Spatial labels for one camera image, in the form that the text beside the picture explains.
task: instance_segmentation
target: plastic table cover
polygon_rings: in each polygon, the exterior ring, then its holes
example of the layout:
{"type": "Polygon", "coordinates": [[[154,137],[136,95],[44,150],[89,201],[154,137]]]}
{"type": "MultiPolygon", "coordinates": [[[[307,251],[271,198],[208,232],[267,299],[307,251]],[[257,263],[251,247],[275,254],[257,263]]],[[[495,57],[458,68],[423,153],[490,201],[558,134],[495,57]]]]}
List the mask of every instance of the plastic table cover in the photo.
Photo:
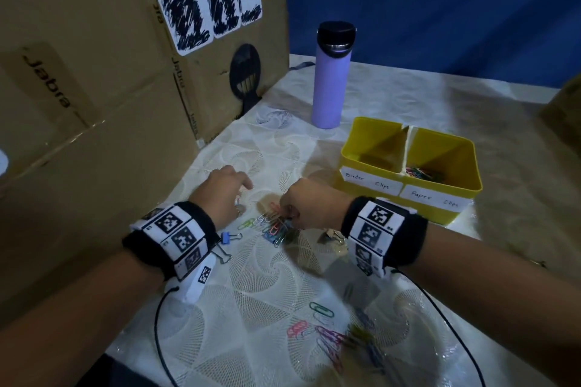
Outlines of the plastic table cover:
{"type": "MultiPolygon", "coordinates": [[[[308,60],[291,55],[291,69],[308,60]]],[[[370,280],[345,259],[343,246],[321,242],[318,230],[276,248],[261,227],[237,228],[300,177],[330,182],[353,119],[370,116],[474,141],[483,192],[450,228],[581,280],[579,160],[535,118],[556,90],[352,63],[341,125],[321,130],[310,124],[314,71],[291,70],[202,150],[168,197],[187,199],[211,170],[226,164],[254,182],[242,193],[246,213],[227,228],[243,234],[223,246],[234,258],[214,267],[195,305],[173,298],[164,303],[159,333],[171,373],[180,386],[479,385],[466,352],[403,276],[370,280]],[[332,318],[314,311],[312,302],[331,310],[332,318]],[[289,328],[303,320],[306,329],[294,336],[289,328]],[[374,365],[362,350],[342,349],[336,357],[321,345],[317,326],[345,333],[362,321],[373,325],[382,362],[374,365]]],[[[153,340],[159,299],[141,309],[107,353],[170,386],[153,340]]],[[[440,307],[488,385],[551,384],[440,307]]]]}

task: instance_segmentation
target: wall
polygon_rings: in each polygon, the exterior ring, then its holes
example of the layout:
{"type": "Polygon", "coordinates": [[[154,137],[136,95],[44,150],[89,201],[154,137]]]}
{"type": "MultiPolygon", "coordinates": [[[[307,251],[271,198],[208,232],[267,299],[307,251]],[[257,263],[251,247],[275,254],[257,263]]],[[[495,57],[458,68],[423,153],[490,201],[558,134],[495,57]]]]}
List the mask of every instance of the wall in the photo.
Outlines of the wall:
{"type": "Polygon", "coordinates": [[[559,87],[581,72],[581,0],[288,0],[290,50],[358,28],[353,60],[559,87]]]}

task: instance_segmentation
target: qr-like code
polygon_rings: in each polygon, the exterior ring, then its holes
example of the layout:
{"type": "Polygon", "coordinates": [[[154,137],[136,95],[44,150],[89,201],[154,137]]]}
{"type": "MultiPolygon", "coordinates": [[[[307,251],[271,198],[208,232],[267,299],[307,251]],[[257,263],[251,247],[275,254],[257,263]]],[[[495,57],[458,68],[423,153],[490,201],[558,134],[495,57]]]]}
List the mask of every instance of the qr-like code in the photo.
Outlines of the qr-like code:
{"type": "Polygon", "coordinates": [[[367,251],[365,248],[355,245],[355,255],[364,262],[371,264],[371,252],[367,251]]]}
{"type": "Polygon", "coordinates": [[[179,248],[180,252],[184,252],[190,246],[196,242],[196,238],[193,236],[192,231],[188,227],[184,227],[171,236],[171,240],[179,248]]]}
{"type": "Polygon", "coordinates": [[[173,231],[182,222],[183,221],[173,213],[168,213],[167,215],[163,215],[153,223],[155,223],[159,227],[159,229],[161,229],[164,233],[170,234],[171,231],[173,231]]]}
{"type": "Polygon", "coordinates": [[[357,267],[363,271],[365,273],[365,275],[367,275],[367,277],[369,277],[371,274],[373,274],[373,269],[371,269],[371,266],[369,266],[367,263],[362,262],[361,260],[357,259],[357,267]]]}
{"type": "Polygon", "coordinates": [[[143,216],[141,219],[142,220],[149,220],[149,219],[153,218],[154,216],[158,215],[159,213],[161,213],[163,211],[163,209],[164,208],[154,208],[149,213],[147,213],[145,216],[143,216]]]}
{"type": "Polygon", "coordinates": [[[376,228],[371,224],[364,223],[357,238],[364,244],[375,248],[375,245],[377,245],[380,236],[381,230],[379,228],[376,228]]]}
{"type": "Polygon", "coordinates": [[[376,205],[375,208],[373,208],[373,210],[371,211],[371,213],[369,213],[369,216],[367,217],[367,219],[369,219],[372,222],[377,223],[377,225],[381,225],[382,227],[385,227],[385,225],[387,224],[389,219],[391,219],[392,216],[393,216],[393,212],[376,205]]]}
{"type": "Polygon", "coordinates": [[[200,275],[198,282],[206,284],[206,280],[208,280],[208,277],[210,276],[210,271],[212,271],[212,268],[204,266],[204,269],[202,270],[202,274],[200,275]]]}
{"type": "Polygon", "coordinates": [[[188,268],[188,272],[194,269],[196,266],[198,266],[198,263],[200,263],[201,258],[202,255],[200,254],[199,247],[194,249],[193,252],[185,258],[185,266],[186,268],[188,268]]]}

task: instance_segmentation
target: marker wristband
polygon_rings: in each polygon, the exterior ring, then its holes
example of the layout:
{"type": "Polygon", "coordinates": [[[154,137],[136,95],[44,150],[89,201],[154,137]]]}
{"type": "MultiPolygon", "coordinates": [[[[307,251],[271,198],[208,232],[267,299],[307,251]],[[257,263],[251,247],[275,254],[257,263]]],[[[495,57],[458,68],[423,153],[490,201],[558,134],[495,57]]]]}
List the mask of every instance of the marker wristband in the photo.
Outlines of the marker wristband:
{"type": "Polygon", "coordinates": [[[164,279],[185,279],[212,251],[220,237],[214,222],[192,202],[157,207],[131,225],[123,246],[164,279]]]}
{"type": "Polygon", "coordinates": [[[427,228],[428,220],[413,208],[361,196],[349,206],[341,233],[347,237],[349,259],[367,275],[383,278],[385,267],[414,263],[427,228]]]}

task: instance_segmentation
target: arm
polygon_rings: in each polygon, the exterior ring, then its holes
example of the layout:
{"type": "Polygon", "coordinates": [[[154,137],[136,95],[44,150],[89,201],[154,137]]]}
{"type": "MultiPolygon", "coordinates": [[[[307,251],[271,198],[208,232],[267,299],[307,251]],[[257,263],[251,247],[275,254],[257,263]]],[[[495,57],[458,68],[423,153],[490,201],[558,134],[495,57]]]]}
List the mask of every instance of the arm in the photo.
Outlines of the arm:
{"type": "MultiPolygon", "coordinates": [[[[298,228],[341,230],[353,199],[300,179],[281,198],[281,206],[298,228]]],[[[417,259],[401,270],[554,382],[579,384],[581,291],[572,284],[434,224],[428,225],[417,259]]]]}
{"type": "Polygon", "coordinates": [[[74,385],[162,282],[116,253],[0,332],[3,385],[74,385]]]}

